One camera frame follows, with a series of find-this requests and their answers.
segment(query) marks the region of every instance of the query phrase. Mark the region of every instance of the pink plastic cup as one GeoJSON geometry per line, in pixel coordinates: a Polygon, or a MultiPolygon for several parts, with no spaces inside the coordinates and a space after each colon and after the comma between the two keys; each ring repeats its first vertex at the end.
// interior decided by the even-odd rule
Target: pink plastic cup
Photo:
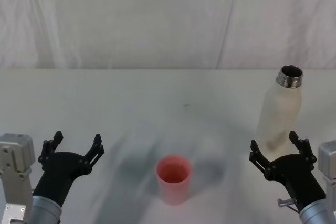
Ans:
{"type": "Polygon", "coordinates": [[[158,161],[155,168],[160,195],[169,205],[178,205],[187,200],[192,167],[181,155],[168,155],[158,161]]]}

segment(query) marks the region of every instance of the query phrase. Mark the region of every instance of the white curtain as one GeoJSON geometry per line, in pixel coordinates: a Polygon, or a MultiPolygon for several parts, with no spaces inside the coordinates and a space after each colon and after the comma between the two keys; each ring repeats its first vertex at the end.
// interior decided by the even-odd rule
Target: white curtain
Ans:
{"type": "Polygon", "coordinates": [[[336,0],[0,0],[2,68],[336,66],[336,0]]]}

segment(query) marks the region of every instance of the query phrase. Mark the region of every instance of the white tabletop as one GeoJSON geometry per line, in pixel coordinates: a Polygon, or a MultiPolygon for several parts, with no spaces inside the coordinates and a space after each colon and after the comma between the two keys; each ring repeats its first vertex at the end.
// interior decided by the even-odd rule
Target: white tabletop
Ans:
{"type": "MultiPolygon", "coordinates": [[[[84,154],[96,133],[106,153],[78,178],[62,223],[300,223],[277,207],[284,187],[248,161],[266,90],[277,70],[1,70],[0,134],[28,134],[38,157],[57,130],[59,151],[84,154]],[[193,164],[190,199],[156,196],[154,164],[180,153],[193,164]]],[[[296,131],[314,153],[336,138],[336,71],[304,71],[296,131]]],[[[42,175],[33,165],[34,187],[42,175]]],[[[314,174],[323,184],[321,173],[314,174]]]]}

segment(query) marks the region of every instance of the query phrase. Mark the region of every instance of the bottle cap opening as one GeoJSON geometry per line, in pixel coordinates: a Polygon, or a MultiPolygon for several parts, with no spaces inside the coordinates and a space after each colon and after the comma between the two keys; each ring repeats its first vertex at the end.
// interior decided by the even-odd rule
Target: bottle cap opening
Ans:
{"type": "Polygon", "coordinates": [[[285,88],[298,88],[302,85],[302,70],[294,65],[283,66],[276,79],[285,88]]]}

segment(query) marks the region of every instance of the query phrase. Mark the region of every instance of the white water bottle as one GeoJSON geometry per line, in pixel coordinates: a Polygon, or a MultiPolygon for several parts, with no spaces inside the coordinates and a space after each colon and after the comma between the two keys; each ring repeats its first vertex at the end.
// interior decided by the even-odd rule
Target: white water bottle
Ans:
{"type": "Polygon", "coordinates": [[[257,128],[257,140],[266,156],[278,154],[289,141],[301,108],[301,84],[302,70],[287,65],[266,93],[257,128]]]}

